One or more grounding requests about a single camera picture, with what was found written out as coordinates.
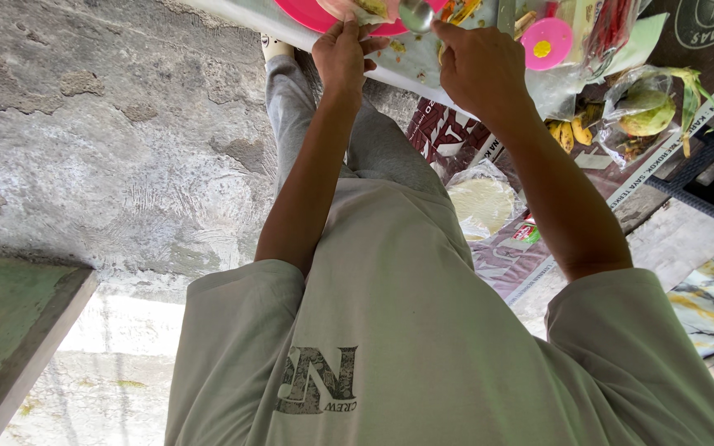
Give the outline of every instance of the hand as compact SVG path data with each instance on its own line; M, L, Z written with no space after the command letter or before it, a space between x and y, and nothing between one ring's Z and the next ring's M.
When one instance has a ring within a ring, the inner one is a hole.
M324 92L362 96L363 73L376 69L365 56L390 44L386 37L366 39L376 25L359 27L354 20L338 21L312 46L312 59L324 84Z
M535 116L536 106L525 86L525 51L497 28L466 30L435 21L434 32L445 42L440 84L453 102L478 116L492 133L503 133Z

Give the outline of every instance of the printed logo on shirt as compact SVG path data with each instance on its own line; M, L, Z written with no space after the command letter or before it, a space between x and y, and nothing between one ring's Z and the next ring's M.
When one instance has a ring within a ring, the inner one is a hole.
M291 415L351 412L357 408L352 385L357 347L339 347L340 372L336 375L319 349L291 347L283 371L283 384L274 409ZM321 394L331 401L321 408Z

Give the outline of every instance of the left hand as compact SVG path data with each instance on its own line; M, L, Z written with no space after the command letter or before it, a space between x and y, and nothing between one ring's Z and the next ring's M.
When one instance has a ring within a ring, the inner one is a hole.
M376 69L376 63L365 56L390 44L387 37L366 39L377 27L360 27L355 20L338 21L312 46L312 59L325 92L362 95L363 73Z

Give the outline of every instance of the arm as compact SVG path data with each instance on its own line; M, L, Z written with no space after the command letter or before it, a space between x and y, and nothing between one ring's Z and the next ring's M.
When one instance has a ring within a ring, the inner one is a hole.
M307 276L327 221L343 154L362 99L363 73L376 68L364 56L386 47L386 38L362 37L371 28L338 22L313 46L324 94L283 189L263 226L255 261L280 259Z
M545 128L525 87L524 50L497 28L467 31L440 21L448 45L440 81L509 150L547 247L570 281L631 268L616 217Z

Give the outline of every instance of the flatbread stack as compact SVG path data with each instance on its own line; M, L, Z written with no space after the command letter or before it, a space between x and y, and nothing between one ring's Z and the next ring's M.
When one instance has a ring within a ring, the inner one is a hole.
M472 178L447 190L467 241L483 240L501 230L514 208L514 189L495 178Z

